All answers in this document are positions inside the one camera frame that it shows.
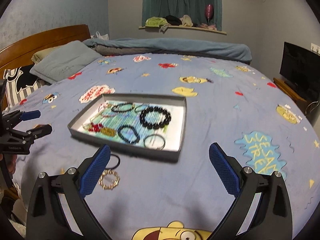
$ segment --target black screen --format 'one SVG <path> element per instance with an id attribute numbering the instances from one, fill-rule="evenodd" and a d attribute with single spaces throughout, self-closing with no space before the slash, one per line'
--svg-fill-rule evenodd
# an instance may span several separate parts
<path id="1" fill-rule="evenodd" d="M 280 74 L 303 91 L 310 100 L 320 94 L 320 56 L 299 46 L 284 43 Z"/>

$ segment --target pink balloon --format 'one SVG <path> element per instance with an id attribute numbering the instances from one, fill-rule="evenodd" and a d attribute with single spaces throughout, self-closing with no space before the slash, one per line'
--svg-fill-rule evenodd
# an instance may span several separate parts
<path id="1" fill-rule="evenodd" d="M 204 15 L 207 19 L 211 19 L 212 16 L 213 16 L 213 13 L 214 13 L 214 9 L 213 9 L 213 5 L 212 4 L 208 4 L 206 7 L 205 7 L 205 10 L 204 10 Z"/>

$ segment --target black and white pillow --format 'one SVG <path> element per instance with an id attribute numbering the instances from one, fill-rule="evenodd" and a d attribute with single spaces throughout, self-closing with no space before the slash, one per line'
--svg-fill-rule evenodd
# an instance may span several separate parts
<path id="1" fill-rule="evenodd" d="M 45 85 L 43 80 L 30 74 L 30 69 L 33 66 L 34 64 L 12 70 L 6 69 L 4 71 L 3 78 L 7 79 L 5 94 L 9 108 L 15 106 L 33 91 Z"/>

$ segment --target pile of clothes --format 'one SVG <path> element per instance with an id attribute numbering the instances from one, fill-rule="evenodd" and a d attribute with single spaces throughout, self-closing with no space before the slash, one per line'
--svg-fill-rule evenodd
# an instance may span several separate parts
<path id="1" fill-rule="evenodd" d="M 160 27 L 160 30 L 165 32 L 167 28 L 170 25 L 174 26 L 187 26 L 187 27 L 199 27 L 209 30 L 217 30 L 217 27 L 215 25 L 207 25 L 205 23 L 201 23 L 200 25 L 197 25 L 195 23 L 192 23 L 192 20 L 189 15 L 184 15 L 181 18 L 177 18 L 172 15 L 168 15 L 164 18 L 161 17 L 151 17 L 148 20 L 146 20 L 146 27 Z"/>

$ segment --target blue gripper pad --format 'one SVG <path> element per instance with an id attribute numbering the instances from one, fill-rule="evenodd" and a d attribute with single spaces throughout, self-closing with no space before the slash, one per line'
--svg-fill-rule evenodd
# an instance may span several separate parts
<path id="1" fill-rule="evenodd" d="M 215 144 L 210 145 L 209 158 L 212 165 L 217 171 L 227 192 L 237 198 L 240 193 L 239 177 L 226 160 L 226 157 L 227 155 L 222 153 Z"/>
<path id="2" fill-rule="evenodd" d="M 93 192 L 103 170 L 106 168 L 110 160 L 110 154 L 110 147 L 108 145 L 103 146 L 81 177 L 79 192 L 82 198 Z"/>
<path id="3" fill-rule="evenodd" d="M 28 121 L 31 119 L 36 119 L 41 116 L 41 113 L 39 110 L 36 111 L 31 111 L 31 112 L 25 112 L 22 115 L 20 115 L 20 120 L 21 121 Z"/>

